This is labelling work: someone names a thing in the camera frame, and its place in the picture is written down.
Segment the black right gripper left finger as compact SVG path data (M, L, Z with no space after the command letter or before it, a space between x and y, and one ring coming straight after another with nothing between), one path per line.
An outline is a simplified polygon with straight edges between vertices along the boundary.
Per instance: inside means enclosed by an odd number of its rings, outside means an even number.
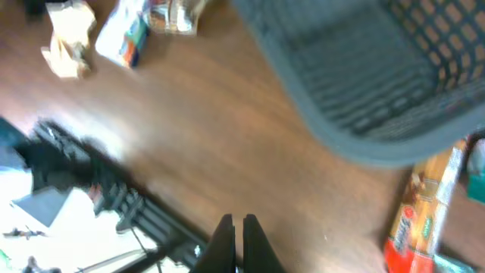
M235 227L231 214L222 217L202 256L190 273L235 273Z

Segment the green Nescafe coffee bag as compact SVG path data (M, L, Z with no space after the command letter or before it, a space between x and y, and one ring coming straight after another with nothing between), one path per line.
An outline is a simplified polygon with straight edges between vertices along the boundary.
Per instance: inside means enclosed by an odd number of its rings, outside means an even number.
M449 206L435 272L484 271L484 138L473 138Z

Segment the white tissue multipack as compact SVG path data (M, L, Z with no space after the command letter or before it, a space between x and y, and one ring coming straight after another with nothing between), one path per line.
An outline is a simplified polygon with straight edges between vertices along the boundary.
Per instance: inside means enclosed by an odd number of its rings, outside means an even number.
M95 50L121 67L137 66L149 33L145 13L149 0L119 0L103 25Z

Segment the grey plastic basket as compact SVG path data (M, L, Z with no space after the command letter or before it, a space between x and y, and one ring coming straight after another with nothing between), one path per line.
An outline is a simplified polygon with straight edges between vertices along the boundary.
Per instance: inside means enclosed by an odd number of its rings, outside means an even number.
M484 126L484 3L235 0L309 130L366 165L412 165Z

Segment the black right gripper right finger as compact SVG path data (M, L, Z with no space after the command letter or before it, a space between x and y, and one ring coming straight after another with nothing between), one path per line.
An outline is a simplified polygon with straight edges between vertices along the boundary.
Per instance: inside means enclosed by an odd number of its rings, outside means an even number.
M245 273L285 273L258 219L243 219L243 271Z

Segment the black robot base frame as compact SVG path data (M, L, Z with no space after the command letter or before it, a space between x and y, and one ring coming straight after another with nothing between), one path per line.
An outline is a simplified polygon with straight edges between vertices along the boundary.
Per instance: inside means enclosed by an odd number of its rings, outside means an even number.
M162 271L171 259L193 270L204 253L206 239L186 221L137 185L133 176L92 144L83 142L52 121L40 121L30 137L14 144L33 171L33 187L57 190L80 187L94 190L94 213L116 212L116 231L140 230L155 242L141 257L120 268L122 272Z

